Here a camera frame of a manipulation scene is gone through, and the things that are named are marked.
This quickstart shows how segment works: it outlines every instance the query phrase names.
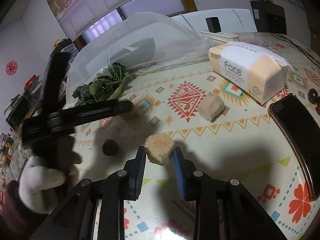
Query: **dark round ball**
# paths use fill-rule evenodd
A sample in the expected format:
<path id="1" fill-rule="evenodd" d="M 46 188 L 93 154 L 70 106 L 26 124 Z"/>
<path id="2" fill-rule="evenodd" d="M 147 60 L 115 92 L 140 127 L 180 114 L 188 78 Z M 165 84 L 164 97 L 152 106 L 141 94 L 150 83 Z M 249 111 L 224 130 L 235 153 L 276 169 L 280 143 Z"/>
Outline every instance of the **dark round ball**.
<path id="1" fill-rule="evenodd" d="M 102 152 L 107 156 L 115 155 L 118 150 L 118 145 L 114 140 L 105 140 L 102 145 Z"/>
<path id="2" fill-rule="evenodd" d="M 310 103 L 313 103 L 314 105 L 318 102 L 318 93 L 314 88 L 311 88 L 308 92 L 308 100 Z"/>

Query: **orange flower pattern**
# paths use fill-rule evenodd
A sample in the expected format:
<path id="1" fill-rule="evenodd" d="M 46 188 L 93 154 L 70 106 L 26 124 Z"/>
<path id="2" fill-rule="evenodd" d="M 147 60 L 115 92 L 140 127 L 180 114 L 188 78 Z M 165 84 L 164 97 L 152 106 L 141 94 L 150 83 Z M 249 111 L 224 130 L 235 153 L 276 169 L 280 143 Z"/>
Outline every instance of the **orange flower pattern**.
<path id="1" fill-rule="evenodd" d="M 312 200 L 309 197 L 308 186 L 305 183 L 304 187 L 302 184 L 299 184 L 298 187 L 294 190 L 294 195 L 297 199 L 294 199 L 289 204 L 289 214 L 294 214 L 292 218 L 292 223 L 298 223 L 301 219 L 301 216 L 304 218 L 308 215 L 311 210 L 311 205 L 309 204 Z"/>

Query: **gloved hand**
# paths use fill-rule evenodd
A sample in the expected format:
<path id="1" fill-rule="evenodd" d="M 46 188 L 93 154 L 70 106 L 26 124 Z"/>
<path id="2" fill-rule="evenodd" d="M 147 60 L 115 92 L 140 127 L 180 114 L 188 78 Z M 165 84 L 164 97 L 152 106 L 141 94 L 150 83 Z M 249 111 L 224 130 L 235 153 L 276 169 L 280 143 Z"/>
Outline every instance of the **gloved hand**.
<path id="1" fill-rule="evenodd" d="M 73 154 L 73 164 L 80 164 L 81 157 Z M 66 177 L 62 171 L 49 169 L 43 163 L 44 159 L 39 156 L 32 156 L 28 160 L 19 182 L 19 197 L 32 212 L 49 214 L 59 204 L 53 188 L 66 182 L 68 191 L 73 189 L 78 181 L 78 171 L 72 165 Z"/>

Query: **table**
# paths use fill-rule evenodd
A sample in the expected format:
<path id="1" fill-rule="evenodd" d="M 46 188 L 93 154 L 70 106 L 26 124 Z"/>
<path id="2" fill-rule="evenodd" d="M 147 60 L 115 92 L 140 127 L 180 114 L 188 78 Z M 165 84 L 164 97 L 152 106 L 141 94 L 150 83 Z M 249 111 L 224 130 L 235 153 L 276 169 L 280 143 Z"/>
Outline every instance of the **table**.
<path id="1" fill-rule="evenodd" d="M 106 178 L 134 158 L 149 135 L 167 133 L 198 170 L 215 179 L 239 179 L 288 239 L 300 238 L 320 203 L 305 199 L 308 190 L 302 170 L 268 115 L 268 106 L 294 93 L 320 124 L 307 97 L 310 88 L 320 93 L 320 70 L 294 46 L 270 34 L 240 33 L 240 41 L 268 48 L 292 64 L 285 88 L 270 101 L 261 106 L 213 72 L 208 61 L 138 76 L 121 97 L 137 106 L 136 117 L 127 121 L 111 117 L 77 127 L 74 150 L 83 158 L 80 177 Z M 219 95 L 226 105 L 212 123 L 197 111 L 208 93 Z M 116 156 L 103 155 L 105 139 L 118 143 Z M 158 166 L 147 160 L 139 200 L 125 201 L 124 206 L 125 238 L 193 239 L 195 204 L 181 201 L 172 163 Z"/>

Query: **plastic cover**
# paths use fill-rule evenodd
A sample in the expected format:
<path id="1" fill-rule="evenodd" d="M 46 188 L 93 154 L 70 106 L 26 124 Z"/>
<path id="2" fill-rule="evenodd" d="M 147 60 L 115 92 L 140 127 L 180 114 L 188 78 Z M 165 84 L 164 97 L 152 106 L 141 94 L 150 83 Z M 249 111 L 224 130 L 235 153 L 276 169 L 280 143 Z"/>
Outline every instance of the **plastic cover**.
<path id="1" fill-rule="evenodd" d="M 76 100 L 72 94 L 78 86 L 87 84 L 113 62 L 125 65 L 129 74 L 137 75 L 207 59 L 209 47 L 207 39 L 167 16 L 133 14 L 99 35 L 76 56 L 68 73 L 67 104 Z"/>

